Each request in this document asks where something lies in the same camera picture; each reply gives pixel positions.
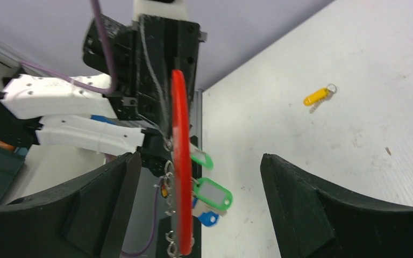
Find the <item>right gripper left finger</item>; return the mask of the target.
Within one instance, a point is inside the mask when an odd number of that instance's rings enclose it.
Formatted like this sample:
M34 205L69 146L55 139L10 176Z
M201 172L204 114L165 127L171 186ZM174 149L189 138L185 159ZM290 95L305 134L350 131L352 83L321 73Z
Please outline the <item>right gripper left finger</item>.
M0 205L0 257L119 257L142 161L126 153Z

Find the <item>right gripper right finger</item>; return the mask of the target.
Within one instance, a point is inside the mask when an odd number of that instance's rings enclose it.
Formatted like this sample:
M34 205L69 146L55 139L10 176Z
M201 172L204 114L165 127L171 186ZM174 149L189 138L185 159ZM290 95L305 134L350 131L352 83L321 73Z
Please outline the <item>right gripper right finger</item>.
M413 207L362 195L264 154L261 179L282 257L413 257Z

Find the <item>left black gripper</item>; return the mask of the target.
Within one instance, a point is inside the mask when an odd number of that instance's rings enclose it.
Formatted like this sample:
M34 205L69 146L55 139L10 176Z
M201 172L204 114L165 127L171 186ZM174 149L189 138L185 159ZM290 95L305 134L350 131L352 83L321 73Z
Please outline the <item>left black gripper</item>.
M121 121L143 120L166 140L172 133L172 71L182 71L187 102L193 102L200 44L198 23L141 15L130 26L102 18L108 36L117 87L107 99Z

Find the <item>red-handled metal key holder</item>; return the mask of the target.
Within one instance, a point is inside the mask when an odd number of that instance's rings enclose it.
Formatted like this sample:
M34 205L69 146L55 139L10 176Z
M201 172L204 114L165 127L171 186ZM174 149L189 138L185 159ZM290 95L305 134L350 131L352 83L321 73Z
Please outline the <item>red-handled metal key holder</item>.
M172 239L169 257L189 255L193 247L192 164L189 138L189 105L184 74L172 71L173 194Z

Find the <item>yellow key tag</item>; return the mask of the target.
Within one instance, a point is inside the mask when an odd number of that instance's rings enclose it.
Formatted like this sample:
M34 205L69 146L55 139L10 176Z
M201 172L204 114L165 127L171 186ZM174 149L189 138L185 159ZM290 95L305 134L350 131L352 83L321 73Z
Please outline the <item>yellow key tag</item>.
M328 88L321 88L314 93L310 94L303 100L303 104L305 106L311 106L315 103L323 100L330 94L330 90Z

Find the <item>metal key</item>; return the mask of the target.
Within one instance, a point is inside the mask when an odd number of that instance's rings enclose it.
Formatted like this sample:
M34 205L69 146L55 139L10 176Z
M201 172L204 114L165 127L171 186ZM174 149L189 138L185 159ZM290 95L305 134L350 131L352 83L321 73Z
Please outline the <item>metal key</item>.
M313 106L309 110L310 114L313 114L322 103L329 101L333 97L333 95L338 91L338 87L332 83L328 84L326 89L328 91L327 95L313 104Z

